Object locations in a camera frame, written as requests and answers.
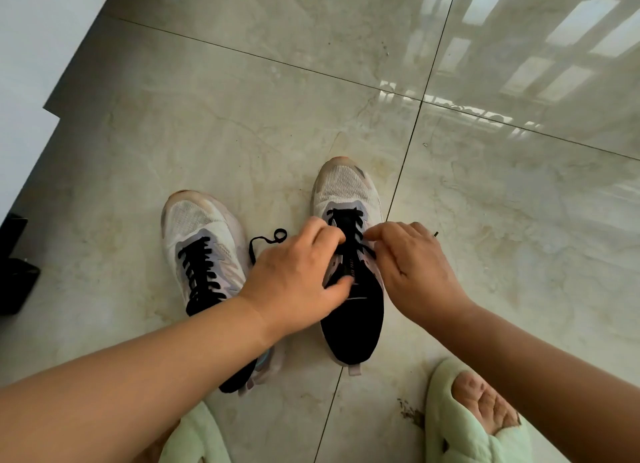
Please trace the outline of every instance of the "slipper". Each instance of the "slipper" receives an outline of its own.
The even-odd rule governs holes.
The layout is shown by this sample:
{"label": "slipper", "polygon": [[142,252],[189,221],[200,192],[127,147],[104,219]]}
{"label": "slipper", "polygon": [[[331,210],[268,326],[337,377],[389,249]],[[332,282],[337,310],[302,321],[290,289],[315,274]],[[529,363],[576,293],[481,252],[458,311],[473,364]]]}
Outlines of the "slipper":
{"label": "slipper", "polygon": [[455,358],[441,363],[429,383],[424,413],[427,463],[532,463],[527,422],[487,434],[480,421],[451,395],[460,372],[473,372]]}
{"label": "slipper", "polygon": [[180,420],[160,454],[159,463],[231,463],[215,419],[200,402]]}

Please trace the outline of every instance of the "person's left arm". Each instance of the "person's left arm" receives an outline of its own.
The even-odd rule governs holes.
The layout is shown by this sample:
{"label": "person's left arm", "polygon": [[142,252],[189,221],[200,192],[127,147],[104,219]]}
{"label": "person's left arm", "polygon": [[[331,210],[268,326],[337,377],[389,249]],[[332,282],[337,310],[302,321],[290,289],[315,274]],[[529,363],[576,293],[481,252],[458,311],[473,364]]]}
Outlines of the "person's left arm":
{"label": "person's left arm", "polygon": [[133,459],[250,360],[347,298],[350,278],[322,286],[343,240],[311,217],[260,256],[239,296],[0,389],[2,460]]}

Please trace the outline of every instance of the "white sneaker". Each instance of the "white sneaker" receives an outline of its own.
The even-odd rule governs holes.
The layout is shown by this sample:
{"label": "white sneaker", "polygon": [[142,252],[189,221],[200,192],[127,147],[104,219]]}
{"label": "white sneaker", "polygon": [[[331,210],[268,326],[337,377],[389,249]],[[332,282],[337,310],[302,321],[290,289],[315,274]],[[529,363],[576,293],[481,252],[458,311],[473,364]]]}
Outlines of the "white sneaker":
{"label": "white sneaker", "polygon": [[355,282],[347,301],[321,321],[324,338],[336,360],[360,372],[380,338],[384,318],[384,287],[375,253],[362,233],[380,224],[380,198],[371,177],[346,156],[327,161],[316,178],[311,212],[342,230],[347,240],[338,246],[324,276],[324,285],[351,275]]}
{"label": "white sneaker", "polygon": [[[161,217],[164,253],[182,290],[189,316],[236,296],[249,269],[248,244],[236,217],[206,193],[181,190]],[[251,361],[220,386],[224,393],[262,384],[282,366],[280,344]]]}

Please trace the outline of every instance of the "curled shoelace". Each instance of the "curled shoelace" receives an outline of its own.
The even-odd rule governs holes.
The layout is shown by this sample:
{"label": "curled shoelace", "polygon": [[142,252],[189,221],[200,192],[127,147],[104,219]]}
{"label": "curled shoelace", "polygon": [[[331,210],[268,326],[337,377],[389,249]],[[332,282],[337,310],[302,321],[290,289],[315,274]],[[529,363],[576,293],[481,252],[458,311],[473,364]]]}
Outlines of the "curled shoelace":
{"label": "curled shoelace", "polygon": [[362,210],[358,208],[331,209],[327,211],[327,214],[330,216],[327,224],[333,223],[346,237],[346,241],[335,250],[336,253],[345,254],[350,250],[357,249],[363,253],[367,251],[374,259],[376,258],[375,251],[362,242],[362,216],[364,215]]}
{"label": "curled shoelace", "polygon": [[217,276],[213,271],[213,261],[208,256],[212,252],[207,246],[210,241],[210,237],[201,237],[178,252],[178,259],[184,256],[182,266],[191,290],[187,303],[189,316],[227,299],[226,294],[219,291],[220,283],[212,281]]}
{"label": "curled shoelace", "polygon": [[276,229],[273,233],[273,240],[268,239],[267,237],[264,237],[264,236],[258,236],[251,239],[249,241],[249,258],[251,258],[252,265],[255,264],[255,253],[253,252],[253,241],[257,239],[262,239],[266,241],[268,244],[280,244],[281,242],[284,242],[285,240],[287,240],[287,232],[284,229]]}

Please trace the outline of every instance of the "person's right arm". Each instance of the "person's right arm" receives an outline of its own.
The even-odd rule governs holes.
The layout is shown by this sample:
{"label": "person's right arm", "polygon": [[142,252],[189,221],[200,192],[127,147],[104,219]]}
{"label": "person's right arm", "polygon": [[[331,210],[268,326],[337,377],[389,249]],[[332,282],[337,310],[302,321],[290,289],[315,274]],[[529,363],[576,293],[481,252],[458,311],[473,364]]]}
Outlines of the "person's right arm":
{"label": "person's right arm", "polygon": [[398,310],[472,367],[574,462],[637,461],[640,389],[476,305],[420,223],[365,233]]}

